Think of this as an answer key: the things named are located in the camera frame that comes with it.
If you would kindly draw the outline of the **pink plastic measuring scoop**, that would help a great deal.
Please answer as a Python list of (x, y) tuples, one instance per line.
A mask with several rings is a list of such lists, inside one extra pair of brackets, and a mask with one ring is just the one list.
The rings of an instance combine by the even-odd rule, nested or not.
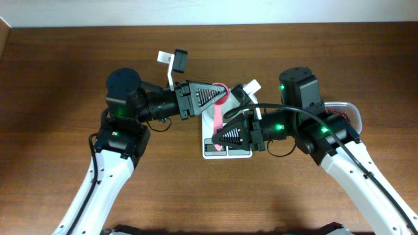
[(223, 127), (222, 107), (223, 104), (229, 99), (230, 90), (225, 84), (222, 83), (214, 83), (214, 86), (223, 87), (225, 89), (224, 96), (222, 96), (220, 100), (214, 103), (214, 134), (216, 134), (218, 130)]

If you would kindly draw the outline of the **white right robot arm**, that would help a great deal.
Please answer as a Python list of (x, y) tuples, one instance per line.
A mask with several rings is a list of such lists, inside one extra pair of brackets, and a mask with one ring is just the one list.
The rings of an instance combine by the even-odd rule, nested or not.
[(329, 112), (318, 79), (308, 67), (279, 75), (281, 104), (239, 106), (212, 137), (217, 145), (264, 151), (272, 140), (291, 136), (348, 194), (375, 234), (416, 234), (417, 214), (385, 179), (359, 133), (342, 112)]

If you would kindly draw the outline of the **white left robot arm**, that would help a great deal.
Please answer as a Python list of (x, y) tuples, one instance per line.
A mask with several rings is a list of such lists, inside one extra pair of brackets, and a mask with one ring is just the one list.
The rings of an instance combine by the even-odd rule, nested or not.
[(106, 88), (101, 126), (88, 138), (91, 162), (86, 177), (55, 234), (99, 234), (146, 150), (150, 122), (198, 116), (227, 94), (224, 87), (189, 80), (162, 88), (143, 82), (129, 68), (112, 72)]

